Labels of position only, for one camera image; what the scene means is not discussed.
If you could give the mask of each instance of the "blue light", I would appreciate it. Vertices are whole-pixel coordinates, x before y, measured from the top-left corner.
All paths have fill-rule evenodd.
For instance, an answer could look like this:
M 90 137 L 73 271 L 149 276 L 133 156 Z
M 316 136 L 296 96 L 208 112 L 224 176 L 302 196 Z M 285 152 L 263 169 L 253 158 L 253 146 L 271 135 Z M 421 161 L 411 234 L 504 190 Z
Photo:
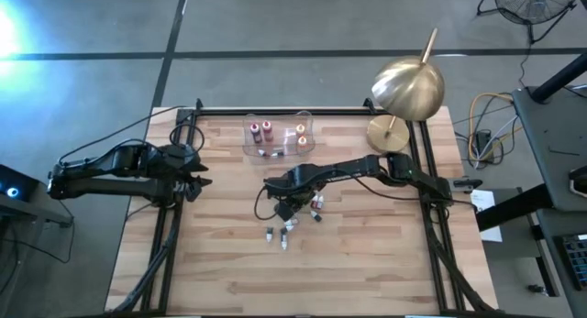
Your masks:
M 18 195 L 18 189 L 17 188 L 10 188 L 10 189 L 6 190 L 6 194 L 11 198 L 15 198 Z

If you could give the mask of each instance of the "small bottle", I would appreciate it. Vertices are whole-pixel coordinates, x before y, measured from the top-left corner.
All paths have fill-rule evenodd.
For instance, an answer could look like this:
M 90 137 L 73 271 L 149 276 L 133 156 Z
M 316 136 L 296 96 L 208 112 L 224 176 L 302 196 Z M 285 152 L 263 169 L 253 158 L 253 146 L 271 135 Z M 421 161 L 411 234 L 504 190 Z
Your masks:
M 255 141 L 255 144 L 259 144 L 261 141 L 263 141 L 263 137 L 260 135 L 259 125 L 250 125 L 250 133 L 253 135 L 253 140 Z
M 307 139 L 304 136 L 301 136 L 297 139 L 297 148 L 302 150 L 305 149 L 308 144 Z
M 271 122 L 265 120 L 262 124 L 263 127 L 263 135 L 265 136 L 265 141 L 272 141 L 273 140 L 273 133 L 271 129 Z
M 295 134 L 298 138 L 303 136 L 305 134 L 305 126 L 302 124 L 297 125 L 297 127 L 295 128 Z

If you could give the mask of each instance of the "black metal frame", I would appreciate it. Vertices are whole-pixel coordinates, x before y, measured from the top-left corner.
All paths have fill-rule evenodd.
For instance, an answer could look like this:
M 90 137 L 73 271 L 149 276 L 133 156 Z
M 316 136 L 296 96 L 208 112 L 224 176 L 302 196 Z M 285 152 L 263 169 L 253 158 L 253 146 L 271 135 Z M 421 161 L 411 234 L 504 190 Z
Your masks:
M 556 15 L 557 19 L 550 25 L 550 27 L 544 33 L 542 33 L 542 35 L 540 35 L 539 38 L 534 38 L 534 29 L 532 27 L 532 23 L 519 17 L 517 14 L 513 13 L 512 11 L 505 9 L 505 8 L 502 8 L 502 7 L 496 7 L 496 8 L 489 9 L 489 10 L 481 10 L 481 5 L 483 4 L 484 1 L 485 0 L 481 0 L 479 2 L 479 4 L 477 5 L 477 16 L 487 15 L 487 14 L 491 14 L 496 11 L 499 11 L 499 12 L 505 12 L 511 16 L 514 16 L 514 17 L 520 19 L 520 22 L 522 23 L 522 25 L 526 26 L 526 30 L 528 32 L 528 42 L 530 43 L 530 45 L 533 45 L 534 43 L 539 42 L 546 35 L 548 35 L 550 30 L 552 30 L 552 28 L 554 28 L 560 22 L 560 20 L 562 20 L 562 18 L 565 15 L 567 15 L 567 13 L 569 11 L 571 11 L 573 8 L 575 8 L 575 6 L 577 6 L 577 5 L 575 5 L 574 0 L 572 2 L 570 2 L 565 10 L 561 11 L 559 15 Z
M 282 114 L 294 114 L 299 112 L 300 108 L 239 108 L 239 109 L 224 109 L 224 108 L 211 108 L 205 109 L 202 105 L 202 102 L 198 99 L 195 109 L 180 109 L 177 112 L 176 116 L 176 125 L 185 124 L 185 125 L 192 125 L 195 126 L 196 120 L 198 116 L 243 116 L 248 114 L 257 114 L 257 115 L 282 115 Z M 305 109 L 312 113 L 313 115 L 386 115 L 388 114 L 381 108 L 374 107 L 371 99 L 366 98 L 365 102 L 363 103 L 363 107 L 359 108 L 346 108 L 346 107 L 332 107 L 332 108 L 309 108 Z M 410 132 L 410 149 L 412 154 L 412 159 L 415 162 L 415 165 L 418 168 L 421 168 L 419 152 L 417 147 L 417 142 L 415 139 L 415 132 L 414 132 L 414 125 L 411 122 L 407 122 L 408 130 Z M 428 133 L 427 124 L 426 122 L 419 123 L 422 138 L 424 141 L 424 149 L 426 152 L 426 162 L 428 164 L 429 174 L 432 176 L 437 175 L 436 170 L 436 163 L 434 161 L 434 155 L 432 151 L 432 145 L 430 142 L 430 135 Z M 189 129 L 186 144 L 192 145 L 194 143 L 194 129 L 190 126 L 187 126 Z M 175 140 L 180 139 L 181 132 L 178 131 L 175 134 Z M 452 291 L 455 295 L 455 304 L 456 309 L 449 309 L 449 305 L 447 303 L 447 297 L 445 293 L 444 284 L 442 282 L 442 273 L 440 270 L 440 264 L 438 260 L 440 259 L 439 255 L 444 257 L 444 261 L 449 259 L 452 263 L 451 265 L 453 268 L 456 268 L 456 262 L 454 259 L 454 249 L 452 247 L 451 239 L 450 239 L 450 231 L 449 231 L 449 224 L 447 221 L 446 216 L 443 214 L 443 207 L 438 206 L 436 207 L 438 210 L 438 224 L 440 225 L 440 231 L 442 234 L 442 243 L 439 244 L 438 240 L 436 240 L 436 235 L 430 235 L 430 233 L 434 233 L 433 223 L 430 217 L 430 212 L 434 208 L 427 200 L 427 197 L 419 192 L 420 196 L 420 207 L 422 209 L 422 216 L 423 216 L 423 223 L 424 229 L 426 232 L 426 241 L 428 244 L 428 252 L 430 256 L 430 268 L 432 272 L 433 282 L 435 286 L 435 291 L 437 294 L 437 303 L 438 303 L 438 310 L 439 314 L 443 316 L 468 316 L 468 317 L 531 317 L 531 316 L 522 316 L 522 315 L 511 315 L 506 313 L 501 313 L 498 311 L 494 312 L 487 312 L 487 311 L 478 311 L 478 312 L 468 312 L 466 311 L 464 300 L 462 297 L 462 292 L 458 286 L 457 279 L 454 276 L 450 275 L 450 282 L 452 286 Z M 168 235 L 168 240 L 161 245 L 163 228 L 165 225 L 165 218 L 166 212 L 164 210 L 160 210 L 157 223 L 155 226 L 155 232 L 153 237 L 153 244 L 151 248 L 151 256 L 150 256 L 150 267 L 141 278 L 139 285 L 144 283 L 146 287 L 140 288 L 140 292 L 136 292 L 134 294 L 135 299 L 137 300 L 138 297 L 142 296 L 142 303 L 140 304 L 139 311 L 132 311 L 134 305 L 128 306 L 125 308 L 124 311 L 118 312 L 110 312 L 110 313 L 102 313 L 99 315 L 91 316 L 91 317 L 153 317 L 153 316 L 164 316 L 167 314 L 167 303 L 169 300 L 169 293 L 171 288 L 172 282 L 172 269 L 173 269 L 173 260 L 175 255 L 175 249 L 177 244 L 177 239 L 179 235 L 179 226 L 180 221 L 182 218 L 182 209 L 183 209 L 183 202 L 179 203 L 173 209 L 173 221 L 172 227 L 170 230 L 170 234 Z M 438 252 L 438 246 L 441 246 L 441 252 Z M 164 258 L 161 258 L 161 251 L 165 251 Z M 157 309 L 151 309 L 151 295 L 152 295 L 152 281 L 154 276 L 157 272 L 158 267 L 161 266 L 161 262 L 166 258 L 166 265 L 163 272 L 163 278 L 161 283 L 161 295 L 160 300 L 157 306 Z M 479 307 L 473 305 L 476 310 L 482 310 Z

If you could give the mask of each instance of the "gold lamp shade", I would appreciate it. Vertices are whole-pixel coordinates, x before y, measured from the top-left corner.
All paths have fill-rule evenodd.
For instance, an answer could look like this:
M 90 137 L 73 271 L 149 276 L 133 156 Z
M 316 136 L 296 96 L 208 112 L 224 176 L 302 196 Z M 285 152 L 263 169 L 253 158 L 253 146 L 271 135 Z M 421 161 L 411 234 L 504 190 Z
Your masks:
M 371 90 L 377 103 L 404 120 L 424 121 L 434 115 L 444 100 L 444 79 L 428 57 L 437 36 L 434 28 L 420 58 L 407 57 L 385 65 Z

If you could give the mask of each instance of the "brass lamp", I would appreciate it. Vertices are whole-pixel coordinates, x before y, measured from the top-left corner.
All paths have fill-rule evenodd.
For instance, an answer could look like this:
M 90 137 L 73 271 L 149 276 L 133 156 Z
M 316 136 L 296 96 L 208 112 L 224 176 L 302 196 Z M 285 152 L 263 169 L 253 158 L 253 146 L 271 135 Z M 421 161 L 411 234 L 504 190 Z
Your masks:
M 375 150 L 402 149 L 409 139 L 404 120 L 424 121 L 442 105 L 444 79 L 436 66 L 427 63 L 436 36 L 434 28 L 419 58 L 392 61 L 375 76 L 371 88 L 375 101 L 391 114 L 377 116 L 369 123 L 367 138 Z

